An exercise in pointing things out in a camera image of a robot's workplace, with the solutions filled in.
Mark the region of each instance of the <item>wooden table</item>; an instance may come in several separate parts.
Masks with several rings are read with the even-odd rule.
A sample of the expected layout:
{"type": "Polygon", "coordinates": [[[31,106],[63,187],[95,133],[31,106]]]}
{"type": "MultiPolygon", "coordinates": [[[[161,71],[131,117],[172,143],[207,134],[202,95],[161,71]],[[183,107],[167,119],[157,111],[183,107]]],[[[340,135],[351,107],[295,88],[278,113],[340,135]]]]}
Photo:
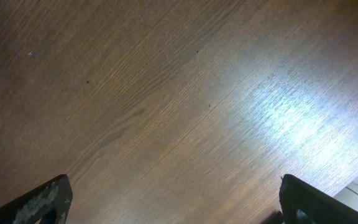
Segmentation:
{"type": "Polygon", "coordinates": [[[0,203],[67,223],[259,223],[358,175],[358,1],[0,1],[0,203]]]}

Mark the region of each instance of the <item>scratched paint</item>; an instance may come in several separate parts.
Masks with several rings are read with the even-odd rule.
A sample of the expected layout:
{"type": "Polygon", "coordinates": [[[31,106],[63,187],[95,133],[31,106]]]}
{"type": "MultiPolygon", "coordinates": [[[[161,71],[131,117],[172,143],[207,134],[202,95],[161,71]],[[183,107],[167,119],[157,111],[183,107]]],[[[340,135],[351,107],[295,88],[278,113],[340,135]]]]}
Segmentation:
{"type": "Polygon", "coordinates": [[[66,213],[63,212],[63,214],[60,216],[59,222],[57,224],[65,224],[66,223],[66,213]]]}
{"type": "Polygon", "coordinates": [[[29,218],[35,214],[44,206],[48,205],[55,200],[59,191],[59,186],[52,182],[48,187],[45,188],[38,196],[32,198],[27,202],[22,209],[16,213],[13,224],[26,223],[29,218]]]}

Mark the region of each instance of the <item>wood grain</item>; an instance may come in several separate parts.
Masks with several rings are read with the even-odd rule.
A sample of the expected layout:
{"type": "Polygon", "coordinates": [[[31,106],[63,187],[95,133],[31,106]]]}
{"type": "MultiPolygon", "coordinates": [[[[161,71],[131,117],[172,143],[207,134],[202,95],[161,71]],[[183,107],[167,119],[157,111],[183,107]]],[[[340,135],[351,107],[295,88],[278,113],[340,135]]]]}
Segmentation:
{"type": "Polygon", "coordinates": [[[0,1],[0,203],[67,223],[259,223],[358,174],[358,1],[0,1]]]}

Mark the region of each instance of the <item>black object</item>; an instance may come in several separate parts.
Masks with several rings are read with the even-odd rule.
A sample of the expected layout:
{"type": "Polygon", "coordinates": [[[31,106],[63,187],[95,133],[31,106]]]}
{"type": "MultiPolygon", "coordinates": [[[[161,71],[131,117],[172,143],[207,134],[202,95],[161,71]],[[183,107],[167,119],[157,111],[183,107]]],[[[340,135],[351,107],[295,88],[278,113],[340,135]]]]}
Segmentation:
{"type": "Polygon", "coordinates": [[[358,212],[293,175],[284,175],[280,204],[286,224],[353,224],[358,212]]]}
{"type": "Polygon", "coordinates": [[[65,174],[59,175],[0,208],[1,224],[64,224],[73,192],[65,174]]]}
{"type": "Polygon", "coordinates": [[[283,213],[276,211],[265,218],[261,224],[282,224],[283,222],[283,213]]]}

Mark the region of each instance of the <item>brown wooden surface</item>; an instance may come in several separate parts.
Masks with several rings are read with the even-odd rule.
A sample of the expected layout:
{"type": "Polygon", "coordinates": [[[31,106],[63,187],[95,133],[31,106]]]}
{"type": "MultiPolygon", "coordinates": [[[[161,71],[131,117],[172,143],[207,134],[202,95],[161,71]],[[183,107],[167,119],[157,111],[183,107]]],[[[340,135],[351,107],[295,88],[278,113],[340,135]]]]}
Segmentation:
{"type": "Polygon", "coordinates": [[[0,203],[67,223],[258,223],[358,174],[358,1],[0,1],[0,203]]]}

